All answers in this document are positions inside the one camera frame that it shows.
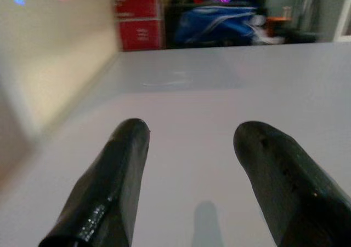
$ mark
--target red cardboard box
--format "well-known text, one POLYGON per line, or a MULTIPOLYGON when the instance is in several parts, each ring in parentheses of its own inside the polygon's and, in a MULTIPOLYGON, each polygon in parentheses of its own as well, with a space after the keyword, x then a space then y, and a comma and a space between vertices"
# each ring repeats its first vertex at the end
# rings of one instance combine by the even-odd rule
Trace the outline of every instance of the red cardboard box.
POLYGON ((156 18, 156 0, 116 0, 117 16, 122 19, 156 18))
POLYGON ((161 48, 160 21, 121 21, 119 24, 124 51, 161 48))

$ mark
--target blue fabric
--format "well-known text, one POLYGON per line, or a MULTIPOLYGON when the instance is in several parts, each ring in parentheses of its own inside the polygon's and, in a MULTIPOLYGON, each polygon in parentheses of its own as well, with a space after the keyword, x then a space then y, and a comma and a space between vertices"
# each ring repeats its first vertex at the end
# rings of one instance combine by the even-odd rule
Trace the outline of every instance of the blue fabric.
POLYGON ((241 39, 251 41, 254 31, 247 23, 254 7, 198 7, 184 12, 174 36, 177 43, 241 39))

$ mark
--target red box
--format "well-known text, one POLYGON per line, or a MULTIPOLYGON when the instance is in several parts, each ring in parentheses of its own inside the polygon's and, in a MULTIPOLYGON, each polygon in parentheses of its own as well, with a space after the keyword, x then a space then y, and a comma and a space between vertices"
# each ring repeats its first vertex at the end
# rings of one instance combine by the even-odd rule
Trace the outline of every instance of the red box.
POLYGON ((156 18, 156 0, 116 0, 119 19, 156 18))
POLYGON ((124 51, 161 48, 160 21, 120 21, 124 51))

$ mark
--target beige wall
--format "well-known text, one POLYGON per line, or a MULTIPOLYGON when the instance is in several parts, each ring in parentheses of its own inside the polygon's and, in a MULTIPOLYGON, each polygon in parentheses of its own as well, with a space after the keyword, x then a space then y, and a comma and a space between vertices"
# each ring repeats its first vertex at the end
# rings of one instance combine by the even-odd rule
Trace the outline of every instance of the beige wall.
POLYGON ((40 133, 116 55, 111 0, 0 0, 0 60, 28 135, 40 133))

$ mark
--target white table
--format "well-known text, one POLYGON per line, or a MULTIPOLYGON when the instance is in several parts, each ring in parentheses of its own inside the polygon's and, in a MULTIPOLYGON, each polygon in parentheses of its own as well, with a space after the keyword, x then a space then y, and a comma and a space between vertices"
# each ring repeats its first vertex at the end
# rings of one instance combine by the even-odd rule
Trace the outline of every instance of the white table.
POLYGON ((151 129, 133 247, 274 246, 233 133, 292 135, 351 194, 351 44, 124 53, 0 201, 0 246, 36 246, 114 127, 151 129))

